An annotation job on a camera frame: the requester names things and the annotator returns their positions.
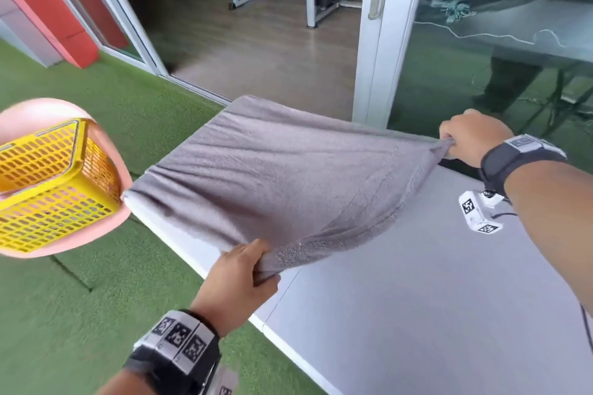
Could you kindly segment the person's left hand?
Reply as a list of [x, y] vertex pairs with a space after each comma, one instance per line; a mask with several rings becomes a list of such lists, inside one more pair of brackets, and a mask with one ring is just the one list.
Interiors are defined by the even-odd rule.
[[240, 328], [270, 298], [253, 294], [257, 262], [269, 251], [260, 239], [223, 253], [214, 263], [189, 311], [208, 322], [220, 338]]

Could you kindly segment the red pillar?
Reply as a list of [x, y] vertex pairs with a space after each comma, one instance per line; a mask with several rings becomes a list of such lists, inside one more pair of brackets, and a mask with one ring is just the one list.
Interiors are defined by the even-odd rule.
[[[51, 46], [70, 64], [84, 69], [99, 59], [99, 46], [65, 0], [12, 0]], [[80, 2], [86, 21], [106, 45], [130, 50], [131, 43], [103, 0]]]

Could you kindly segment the person's right forearm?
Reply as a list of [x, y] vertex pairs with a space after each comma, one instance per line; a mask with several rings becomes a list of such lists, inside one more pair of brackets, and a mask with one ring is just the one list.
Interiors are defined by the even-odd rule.
[[593, 174], [537, 161], [514, 170], [505, 191], [532, 242], [593, 317]]

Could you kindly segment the person's left forearm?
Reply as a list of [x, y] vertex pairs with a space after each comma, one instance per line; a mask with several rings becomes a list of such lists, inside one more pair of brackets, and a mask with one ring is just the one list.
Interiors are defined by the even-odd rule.
[[156, 395], [145, 376], [123, 369], [104, 384], [95, 395]]

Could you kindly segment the person's right hand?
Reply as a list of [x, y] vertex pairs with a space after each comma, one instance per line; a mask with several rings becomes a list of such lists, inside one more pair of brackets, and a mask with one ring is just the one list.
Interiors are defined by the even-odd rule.
[[487, 152], [515, 136], [502, 121], [476, 109], [467, 109], [442, 123], [458, 124], [460, 137], [456, 144], [460, 149], [459, 160], [474, 168], [481, 167]]

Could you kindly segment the black marker-tagged left wrist band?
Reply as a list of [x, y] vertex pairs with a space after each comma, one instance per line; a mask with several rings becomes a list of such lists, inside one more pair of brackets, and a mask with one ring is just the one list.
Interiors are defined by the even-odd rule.
[[189, 310], [170, 310], [133, 346], [123, 368], [155, 395], [206, 395], [221, 359], [220, 336]]

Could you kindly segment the white sliding door frame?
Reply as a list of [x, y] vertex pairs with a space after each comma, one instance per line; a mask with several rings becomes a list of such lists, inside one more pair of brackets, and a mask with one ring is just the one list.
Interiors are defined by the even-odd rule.
[[368, 20], [362, 0], [352, 122], [385, 129], [393, 106], [419, 0], [386, 0]]

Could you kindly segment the black right wrist band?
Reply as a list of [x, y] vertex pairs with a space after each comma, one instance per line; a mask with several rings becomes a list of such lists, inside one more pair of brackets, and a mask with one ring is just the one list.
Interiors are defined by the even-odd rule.
[[533, 162], [567, 162], [566, 153], [557, 146], [528, 134], [505, 140], [482, 158], [479, 174], [485, 191], [507, 198], [505, 182], [516, 169]]

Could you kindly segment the grey towel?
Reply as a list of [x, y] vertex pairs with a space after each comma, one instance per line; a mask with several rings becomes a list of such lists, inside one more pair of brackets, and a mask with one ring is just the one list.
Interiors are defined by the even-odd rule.
[[263, 280], [389, 229], [446, 158], [428, 138], [241, 96], [138, 178], [123, 199], [221, 251], [263, 239]]

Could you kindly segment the yellow plastic basket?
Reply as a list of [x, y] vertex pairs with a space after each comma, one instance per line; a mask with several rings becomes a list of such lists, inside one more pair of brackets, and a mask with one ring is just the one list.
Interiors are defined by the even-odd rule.
[[0, 252], [32, 254], [121, 210], [99, 130], [74, 118], [0, 146]]

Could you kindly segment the pink round stool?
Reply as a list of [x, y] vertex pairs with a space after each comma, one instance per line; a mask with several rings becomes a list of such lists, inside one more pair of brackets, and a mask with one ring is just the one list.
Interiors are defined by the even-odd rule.
[[[77, 105], [60, 99], [40, 98], [31, 99], [12, 105], [0, 113], [0, 143], [10, 142], [19, 137], [40, 131], [62, 123], [71, 118], [93, 120], [91, 115]], [[106, 153], [115, 165], [119, 176], [122, 192], [132, 185], [132, 178], [115, 144], [107, 133], [95, 122], [91, 131], [91, 139]], [[77, 233], [72, 233], [46, 247], [31, 253], [21, 253], [11, 250], [0, 250], [0, 255], [17, 259], [33, 259], [55, 255], [71, 249], [84, 246], [113, 231], [130, 216], [130, 209], [125, 205], [122, 210], [107, 219], [100, 220]]]

